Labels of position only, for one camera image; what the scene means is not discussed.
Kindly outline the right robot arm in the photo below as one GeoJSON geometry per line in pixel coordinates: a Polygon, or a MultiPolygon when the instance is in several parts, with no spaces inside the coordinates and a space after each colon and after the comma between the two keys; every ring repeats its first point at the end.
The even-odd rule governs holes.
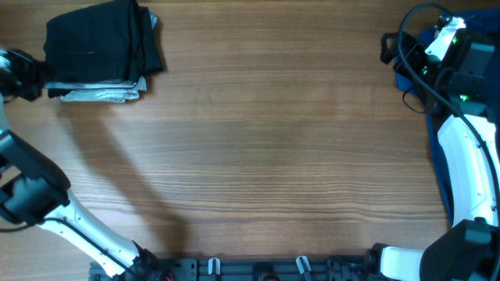
{"type": "Polygon", "coordinates": [[[391,280],[496,280],[499,277],[499,104],[493,34],[460,19],[429,41],[386,33],[380,59],[409,82],[429,120],[431,154],[450,230],[423,250],[377,245],[368,274],[391,280]]]}

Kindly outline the black shorts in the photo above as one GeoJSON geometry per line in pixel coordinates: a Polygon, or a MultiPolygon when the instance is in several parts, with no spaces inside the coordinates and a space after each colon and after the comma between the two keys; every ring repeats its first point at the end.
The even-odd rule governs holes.
{"type": "Polygon", "coordinates": [[[159,19],[134,0],[111,1],[64,13],[46,24],[47,82],[95,84],[137,81],[147,58],[158,58],[159,19]]]}

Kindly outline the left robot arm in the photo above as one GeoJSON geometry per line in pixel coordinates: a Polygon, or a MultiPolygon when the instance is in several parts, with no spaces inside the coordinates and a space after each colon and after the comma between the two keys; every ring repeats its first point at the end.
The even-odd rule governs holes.
{"type": "Polygon", "coordinates": [[[15,134],[1,115],[1,171],[19,174],[1,185],[1,217],[10,233],[32,226],[59,235],[96,261],[112,280],[170,280],[150,251],[120,236],[92,215],[71,191],[66,174],[15,134]]]}

